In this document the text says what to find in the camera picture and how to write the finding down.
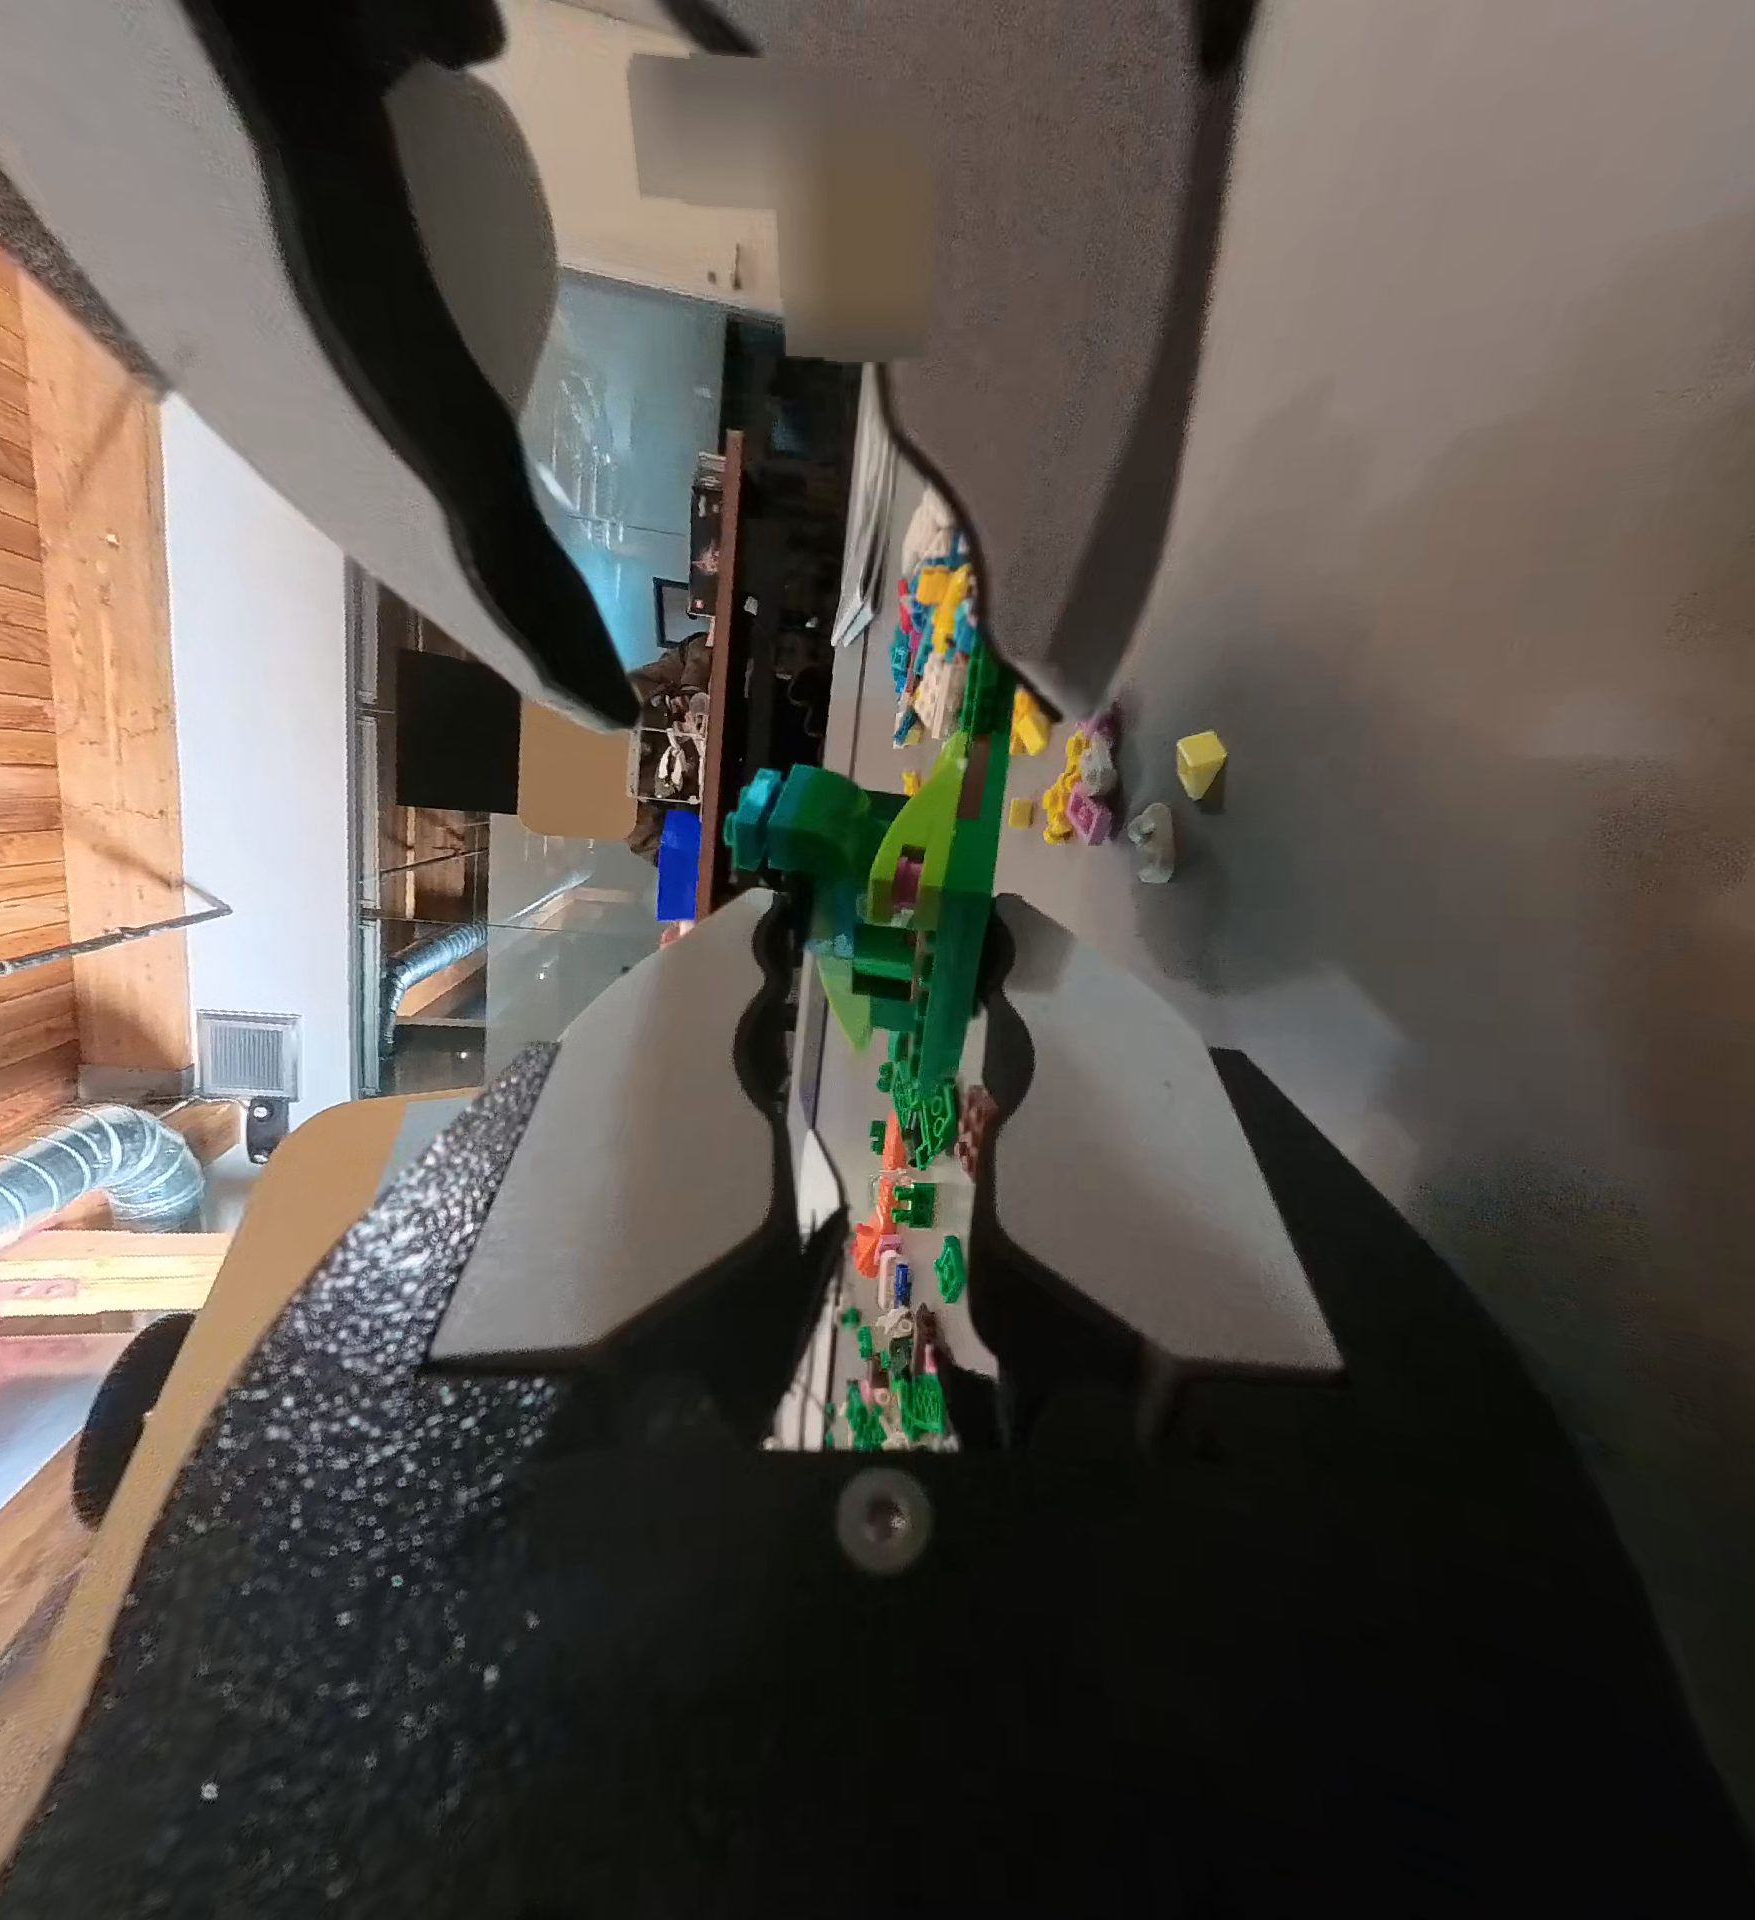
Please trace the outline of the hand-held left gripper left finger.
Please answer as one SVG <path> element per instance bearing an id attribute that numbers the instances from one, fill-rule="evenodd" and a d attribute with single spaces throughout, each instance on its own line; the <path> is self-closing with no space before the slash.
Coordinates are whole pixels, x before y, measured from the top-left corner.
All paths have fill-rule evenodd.
<path id="1" fill-rule="evenodd" d="M 803 903 L 748 890 L 565 1029 L 434 1375 L 553 1384 L 585 1432 L 695 1420 L 774 1451 L 848 1243 L 793 1116 L 803 955 Z"/>

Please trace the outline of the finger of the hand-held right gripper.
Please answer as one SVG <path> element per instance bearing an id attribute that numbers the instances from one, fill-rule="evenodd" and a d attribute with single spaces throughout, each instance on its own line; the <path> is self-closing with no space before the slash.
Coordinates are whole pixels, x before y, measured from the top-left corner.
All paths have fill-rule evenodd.
<path id="1" fill-rule="evenodd" d="M 1169 525 L 1256 5 L 750 5 L 935 194 L 890 428 L 959 507 L 991 645 L 1101 705 Z"/>
<path id="2" fill-rule="evenodd" d="M 522 698 L 635 698 L 522 436 L 557 253 L 480 2 L 0 5 L 0 175 L 170 390 Z"/>

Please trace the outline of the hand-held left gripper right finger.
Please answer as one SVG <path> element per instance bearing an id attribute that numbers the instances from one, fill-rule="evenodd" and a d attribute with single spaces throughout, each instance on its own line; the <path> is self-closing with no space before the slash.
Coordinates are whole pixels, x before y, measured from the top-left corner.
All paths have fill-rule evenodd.
<path id="1" fill-rule="evenodd" d="M 1000 896 L 969 1317 L 1006 1451 L 1152 1451 L 1193 1385 L 1345 1382 L 1345 1353 L 1197 1026 Z"/>

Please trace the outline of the pile of colourful toy bricks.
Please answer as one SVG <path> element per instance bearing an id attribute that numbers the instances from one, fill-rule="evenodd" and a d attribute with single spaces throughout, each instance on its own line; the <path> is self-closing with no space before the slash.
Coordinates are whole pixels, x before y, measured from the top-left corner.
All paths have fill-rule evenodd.
<path id="1" fill-rule="evenodd" d="M 905 523 L 890 640 L 897 750 L 981 733 L 1000 693 L 981 589 L 957 509 L 926 487 Z"/>

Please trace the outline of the green toy brick model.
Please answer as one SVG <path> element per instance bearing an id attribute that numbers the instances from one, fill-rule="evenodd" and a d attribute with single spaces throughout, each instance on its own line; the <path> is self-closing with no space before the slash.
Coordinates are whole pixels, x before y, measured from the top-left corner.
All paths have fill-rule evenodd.
<path id="1" fill-rule="evenodd" d="M 981 733 L 947 737 L 912 795 L 758 772 L 723 821 L 734 875 L 807 912 L 803 945 L 847 1041 L 899 1045 L 929 1079 L 959 1082 L 994 916 L 1016 684 L 991 658 Z"/>

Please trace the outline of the scatter of green toy bricks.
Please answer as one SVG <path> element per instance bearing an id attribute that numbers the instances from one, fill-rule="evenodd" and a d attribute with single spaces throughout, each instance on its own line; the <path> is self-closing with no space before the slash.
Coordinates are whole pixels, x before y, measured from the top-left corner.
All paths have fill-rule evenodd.
<path id="1" fill-rule="evenodd" d="M 981 1258 L 972 1248 L 984 1088 L 919 1073 L 891 1046 L 873 1077 L 878 1112 L 852 1168 L 851 1235 L 823 1327 L 826 1384 L 817 1441 L 826 1452 L 960 1452 L 988 1441 L 998 1364 L 977 1322 Z M 872 1205 L 872 1123 L 897 1116 L 914 1181 L 897 1188 L 897 1236 L 878 1276 L 852 1267 L 852 1231 Z"/>

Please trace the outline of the orange brick separator tool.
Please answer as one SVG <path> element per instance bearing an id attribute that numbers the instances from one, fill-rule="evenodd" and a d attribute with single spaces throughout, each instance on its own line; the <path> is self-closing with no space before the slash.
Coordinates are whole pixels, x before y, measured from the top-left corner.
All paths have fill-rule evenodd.
<path id="1" fill-rule="evenodd" d="M 851 1239 L 851 1263 L 865 1281 L 878 1276 L 883 1250 L 897 1236 L 897 1188 L 904 1187 L 908 1196 L 914 1181 L 911 1147 L 895 1112 L 886 1123 L 872 1123 L 872 1146 L 878 1157 L 872 1205 Z"/>

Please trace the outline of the flat instruction booklet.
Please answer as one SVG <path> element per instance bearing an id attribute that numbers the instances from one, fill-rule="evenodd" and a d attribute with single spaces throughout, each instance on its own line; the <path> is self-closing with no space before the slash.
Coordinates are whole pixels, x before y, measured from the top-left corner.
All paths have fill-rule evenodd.
<path id="1" fill-rule="evenodd" d="M 851 448 L 839 601 L 831 626 L 831 648 L 838 653 L 869 632 L 890 552 L 897 438 L 886 413 L 883 368 L 875 362 L 863 370 Z"/>

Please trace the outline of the wooden book stand board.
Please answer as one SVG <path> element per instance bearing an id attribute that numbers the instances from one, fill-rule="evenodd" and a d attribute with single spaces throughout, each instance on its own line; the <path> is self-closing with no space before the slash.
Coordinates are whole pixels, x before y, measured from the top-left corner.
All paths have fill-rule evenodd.
<path id="1" fill-rule="evenodd" d="M 70 1668 L 79 1693 L 109 1647 L 144 1540 L 225 1390 L 394 1173 L 472 1100 L 475 1090 L 456 1090 L 345 1101 L 301 1124 L 259 1170 L 217 1281 L 178 1344 L 51 1638 L 53 1668 Z"/>

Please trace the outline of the long wooden-edged table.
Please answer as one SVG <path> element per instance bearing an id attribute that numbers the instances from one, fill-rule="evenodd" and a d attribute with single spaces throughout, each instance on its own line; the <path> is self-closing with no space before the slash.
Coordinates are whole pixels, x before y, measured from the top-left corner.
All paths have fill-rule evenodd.
<path id="1" fill-rule="evenodd" d="M 740 719 L 743 698 L 734 693 L 740 667 L 739 626 L 743 611 L 740 593 L 740 556 L 743 556 L 743 491 L 746 491 L 746 438 L 729 430 L 723 436 L 721 453 L 727 458 L 729 478 L 725 487 L 725 542 L 721 559 L 721 577 L 713 595 L 693 597 L 703 618 L 703 639 L 713 653 L 709 675 L 709 744 L 702 773 L 702 802 L 696 810 L 702 820 L 702 862 L 696 885 L 696 920 L 706 919 L 721 904 L 721 812 L 725 789 L 725 757 L 729 747 L 729 723 Z M 661 926 L 661 943 L 671 945 L 688 934 L 693 922 Z"/>

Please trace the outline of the scattered pink yellow toy bricks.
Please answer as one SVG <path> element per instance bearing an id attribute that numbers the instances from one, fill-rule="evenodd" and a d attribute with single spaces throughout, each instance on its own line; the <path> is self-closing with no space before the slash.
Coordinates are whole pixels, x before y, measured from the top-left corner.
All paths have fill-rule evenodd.
<path id="1" fill-rule="evenodd" d="M 1013 695 L 1011 765 L 1044 763 L 1051 779 L 1041 789 L 1011 792 L 1006 828 L 1039 831 L 1051 846 L 1082 843 L 1098 846 L 1115 821 L 1121 787 L 1124 721 L 1116 705 L 1101 708 L 1065 727 L 1035 695 Z"/>

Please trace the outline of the silver flexible air duct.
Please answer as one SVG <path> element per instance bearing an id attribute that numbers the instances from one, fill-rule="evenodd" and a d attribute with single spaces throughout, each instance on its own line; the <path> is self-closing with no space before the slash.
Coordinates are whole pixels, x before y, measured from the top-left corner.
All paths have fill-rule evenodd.
<path id="1" fill-rule="evenodd" d="M 47 1118 L 0 1147 L 0 1250 L 93 1196 L 118 1226 L 185 1227 L 202 1208 L 202 1166 L 170 1123 L 141 1109 L 100 1103 Z"/>
<path id="2" fill-rule="evenodd" d="M 452 973 L 465 962 L 481 962 L 485 942 L 485 922 L 445 926 L 386 959 L 379 1001 L 382 1026 L 392 1029 L 398 1022 L 404 1001 L 419 985 L 440 973 Z"/>

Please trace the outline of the wall air vent grille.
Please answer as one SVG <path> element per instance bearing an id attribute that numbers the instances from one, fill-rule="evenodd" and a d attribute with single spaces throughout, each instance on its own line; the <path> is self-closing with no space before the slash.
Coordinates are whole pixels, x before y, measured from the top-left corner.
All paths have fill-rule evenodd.
<path id="1" fill-rule="evenodd" d="M 302 1023 L 296 1015 L 199 1009 L 195 1093 L 225 1101 L 298 1101 Z"/>

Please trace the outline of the black wall screen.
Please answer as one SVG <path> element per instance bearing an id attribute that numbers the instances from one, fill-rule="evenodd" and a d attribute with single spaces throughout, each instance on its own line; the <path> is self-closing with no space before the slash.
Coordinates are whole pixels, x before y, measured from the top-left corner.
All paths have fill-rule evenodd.
<path id="1" fill-rule="evenodd" d="M 520 809 L 522 702 L 488 665 L 431 653 L 394 657 L 392 802 L 461 815 Z"/>

